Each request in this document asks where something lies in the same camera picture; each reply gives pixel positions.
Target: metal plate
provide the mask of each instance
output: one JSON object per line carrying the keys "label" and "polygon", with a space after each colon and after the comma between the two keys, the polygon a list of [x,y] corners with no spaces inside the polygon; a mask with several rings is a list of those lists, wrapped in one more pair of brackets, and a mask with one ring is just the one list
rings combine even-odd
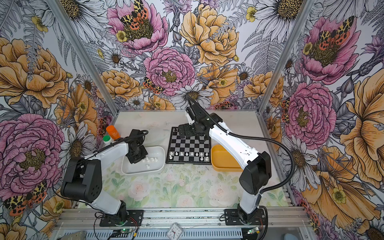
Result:
{"label": "metal plate", "polygon": [[[253,220],[248,225],[265,225],[266,219],[265,219],[265,213],[263,209],[259,209],[262,211],[257,211],[255,216],[253,217]],[[237,209],[224,209],[224,215],[225,215],[225,224],[227,226],[234,226],[234,225],[243,225],[243,223],[240,221]]]}

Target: flower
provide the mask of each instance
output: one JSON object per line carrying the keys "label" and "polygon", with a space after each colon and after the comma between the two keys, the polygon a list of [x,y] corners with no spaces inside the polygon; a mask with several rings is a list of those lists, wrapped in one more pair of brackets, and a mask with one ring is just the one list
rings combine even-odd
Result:
{"label": "flower", "polygon": [[293,28],[303,0],[257,0],[253,16],[260,21],[256,32],[264,31],[262,38],[271,33],[271,39],[281,43]]}
{"label": "flower", "polygon": [[47,28],[47,26],[43,25],[43,23],[41,22],[41,18],[39,18],[37,16],[32,16],[31,20],[32,20],[33,24],[36,25],[36,27],[39,31],[44,31],[46,33],[48,32],[48,28]]}
{"label": "flower", "polygon": [[[251,78],[250,81],[252,84],[248,84],[244,87],[244,96],[246,98],[257,98],[258,96],[263,96],[269,82],[271,81],[272,74],[272,71],[270,71],[266,74],[261,73],[258,76]],[[283,98],[283,81],[283,76],[280,76],[269,100],[275,108],[279,105],[281,99]]]}
{"label": "flower", "polygon": [[209,204],[213,207],[228,207],[235,204],[238,200],[236,194],[233,193],[227,184],[213,184],[208,192]]}
{"label": "flower", "polygon": [[157,49],[143,62],[146,76],[153,84],[164,88],[163,93],[175,95],[175,91],[195,81],[195,68],[192,60],[175,49],[165,47]]}
{"label": "flower", "polygon": [[129,7],[124,3],[122,8],[116,6],[107,9],[108,24],[112,26],[109,31],[116,35],[123,47],[123,54],[127,56],[151,52],[167,44],[169,26],[166,17],[161,18],[153,4],[149,6],[145,0],[142,1],[144,8],[148,9],[148,19],[140,24],[138,30],[125,27],[120,20],[123,16],[132,15],[133,3]]}
{"label": "flower", "polygon": [[299,83],[290,98],[288,115],[286,134],[300,138],[311,150],[321,147],[336,125],[332,95],[320,83]]}
{"label": "flower", "polygon": [[149,98],[149,104],[146,107],[144,107],[144,109],[169,110],[169,109],[175,109],[175,107],[168,99],[160,98],[157,95],[154,95],[152,98]]}
{"label": "flower", "polygon": [[355,218],[361,218],[362,225],[357,232],[365,232],[369,228],[368,220],[380,217],[376,205],[363,196],[367,193],[372,196],[374,192],[369,189],[366,192],[360,182],[353,181],[356,175],[353,163],[337,147],[322,146],[318,157],[319,164],[313,169],[320,184],[303,191],[303,197],[316,213],[328,220],[337,216],[339,228],[348,227]]}
{"label": "flower", "polygon": [[195,203],[190,195],[180,195],[177,198],[176,207],[194,207]]}
{"label": "flower", "polygon": [[51,197],[48,201],[45,201],[43,204],[43,209],[46,210],[44,214],[40,215],[40,219],[43,221],[50,221],[54,218],[60,216],[64,209],[69,209],[72,207],[72,201],[61,198],[60,189],[56,191],[57,195]]}
{"label": "flower", "polygon": [[199,5],[199,15],[192,12],[184,15],[180,34],[188,40],[185,45],[196,46],[200,51],[200,63],[224,66],[236,55],[239,32],[232,31],[217,36],[216,31],[223,27],[227,18],[218,15],[210,5]]}
{"label": "flower", "polygon": [[7,223],[0,223],[0,237],[5,240],[25,240],[26,226],[15,223],[10,227]]}
{"label": "flower", "polygon": [[[282,136],[282,131],[281,131],[281,119],[277,117],[270,117],[266,121],[266,127],[269,132],[269,136],[278,142],[281,142],[281,136]],[[276,144],[274,144],[274,147],[276,150],[278,150],[280,147]]]}
{"label": "flower", "polygon": [[129,106],[131,106],[136,110],[143,109],[144,107],[144,100],[141,99],[140,97],[132,97],[128,100],[127,103],[129,104]]}
{"label": "flower", "polygon": [[201,0],[201,3],[204,5],[209,5],[211,8],[218,7],[218,0]]}
{"label": "flower", "polygon": [[120,50],[117,48],[106,50],[104,52],[104,61],[115,68],[120,67],[123,63]]}
{"label": "flower", "polygon": [[255,21],[255,13],[257,12],[256,8],[254,6],[250,6],[247,8],[247,15],[245,18],[249,20],[251,23]]}
{"label": "flower", "polygon": [[196,84],[193,88],[186,85],[185,88],[181,88],[175,91],[176,95],[173,96],[170,101],[178,109],[185,109],[188,106],[187,95],[195,99],[200,106],[207,108],[209,107],[211,98],[207,98],[213,95],[213,89],[202,89],[203,84]]}
{"label": "flower", "polygon": [[212,89],[211,104],[224,101],[236,90],[236,83],[240,83],[237,76],[237,68],[222,68],[215,65],[202,67],[196,76],[208,82],[206,89]]}
{"label": "flower", "polygon": [[77,132],[72,126],[69,126],[68,139],[69,142],[61,144],[59,167],[65,165],[71,157],[85,157],[92,154],[96,149],[95,137],[91,130],[88,131],[88,124],[84,124],[84,122],[80,123]]}
{"label": "flower", "polygon": [[355,127],[349,134],[340,136],[345,152],[353,158],[353,168],[362,181],[380,188],[384,179],[384,69],[355,84],[355,102],[346,102],[348,110],[356,114]]}
{"label": "flower", "polygon": [[72,126],[78,131],[81,122],[88,125],[93,135],[97,133],[97,114],[94,101],[86,95],[84,88],[77,84],[76,90],[72,90],[70,97],[60,98],[55,108],[56,123],[65,127]]}
{"label": "flower", "polygon": [[309,76],[313,81],[322,81],[329,85],[341,78],[356,61],[358,54],[353,54],[356,49],[356,42],[360,31],[356,30],[357,18],[351,17],[352,27],[349,29],[350,36],[340,45],[329,44],[325,50],[321,50],[319,45],[319,34],[321,31],[333,32],[343,23],[336,20],[330,22],[329,19],[321,17],[310,30],[310,34],[304,39],[304,49],[297,67],[304,76]]}
{"label": "flower", "polygon": [[374,218],[369,221],[369,228],[360,236],[360,239],[384,239],[384,220],[382,218]]}
{"label": "flower", "polygon": [[362,17],[365,12],[372,11],[377,5],[377,0],[349,0],[340,2],[329,0],[323,3],[323,16],[329,16],[330,20],[341,22],[350,16]]}
{"label": "flower", "polygon": [[[35,10],[36,16],[42,19],[42,24],[48,27],[53,26],[57,38],[61,39],[64,31],[46,1],[30,0],[29,5]],[[102,39],[100,32],[105,31],[102,24],[108,22],[104,17],[104,2],[97,0],[61,0],[60,2],[79,37],[85,43]]]}
{"label": "flower", "polygon": [[39,46],[36,67],[29,81],[26,56],[29,47],[21,39],[10,43],[0,38],[0,96],[11,96],[8,104],[14,104],[26,94],[39,99],[44,108],[49,108],[57,98],[68,93],[67,73],[48,49]]}
{"label": "flower", "polygon": [[164,0],[164,12],[167,15],[171,12],[181,12],[183,15],[191,10],[191,0]]}
{"label": "flower", "polygon": [[89,75],[83,75],[79,79],[79,84],[81,84],[81,87],[84,89],[84,91],[92,96],[94,92],[96,92],[96,85],[93,83],[93,80],[91,76]]}
{"label": "flower", "polygon": [[135,201],[141,201],[145,198],[151,190],[151,187],[146,182],[134,181],[131,183],[128,195],[132,197]]}
{"label": "flower", "polygon": [[250,67],[240,67],[239,72],[237,72],[240,81],[249,81],[253,74],[254,71]]}
{"label": "flower", "polygon": [[[312,170],[312,166],[316,166],[318,163],[316,157],[306,153],[307,147],[305,143],[301,142],[299,138],[295,138],[295,136],[292,136],[292,139],[284,136],[283,144],[289,149],[296,163],[295,173],[291,179],[292,184],[297,186],[300,191],[310,189],[310,185],[317,189],[320,180]],[[281,164],[284,171],[288,173],[292,166],[289,155],[281,148],[278,151],[278,155],[283,159]]]}
{"label": "flower", "polygon": [[[101,74],[101,79],[105,83],[112,98],[116,96],[125,98],[127,101],[135,96],[142,94],[139,81],[130,77],[123,71],[110,70]],[[102,98],[100,91],[97,90],[97,95]]]}
{"label": "flower", "polygon": [[59,180],[60,145],[64,134],[54,122],[38,114],[0,122],[0,197],[4,201],[33,191],[45,181]]}

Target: orange tray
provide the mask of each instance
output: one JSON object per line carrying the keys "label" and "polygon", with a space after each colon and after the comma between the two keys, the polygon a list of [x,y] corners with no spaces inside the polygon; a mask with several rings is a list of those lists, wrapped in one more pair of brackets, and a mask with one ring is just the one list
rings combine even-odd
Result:
{"label": "orange tray", "polygon": [[212,167],[218,172],[242,172],[234,157],[221,145],[213,146],[211,150]]}

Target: floral mat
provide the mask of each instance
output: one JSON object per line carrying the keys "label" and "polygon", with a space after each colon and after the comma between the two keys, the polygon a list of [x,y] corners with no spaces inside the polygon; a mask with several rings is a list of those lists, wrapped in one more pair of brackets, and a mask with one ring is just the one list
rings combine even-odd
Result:
{"label": "floral mat", "polygon": [[[128,208],[236,207],[243,193],[240,172],[216,172],[211,165],[166,164],[161,173],[137,177],[120,169],[117,160],[103,171],[103,188]],[[276,183],[277,177],[272,178],[268,186]],[[264,194],[261,204],[288,206],[281,188]]]}

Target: white tray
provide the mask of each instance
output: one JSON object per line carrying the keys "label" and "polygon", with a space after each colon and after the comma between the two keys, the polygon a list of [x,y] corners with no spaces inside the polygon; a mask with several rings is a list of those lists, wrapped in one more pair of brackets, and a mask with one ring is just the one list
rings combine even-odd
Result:
{"label": "white tray", "polygon": [[136,175],[146,175],[146,174],[156,174],[163,170],[165,165],[165,151],[164,148],[160,146],[155,147],[146,147],[148,152],[147,157],[156,157],[157,162],[138,162],[131,164],[127,157],[124,157],[121,164],[121,172],[127,176],[136,176]]}

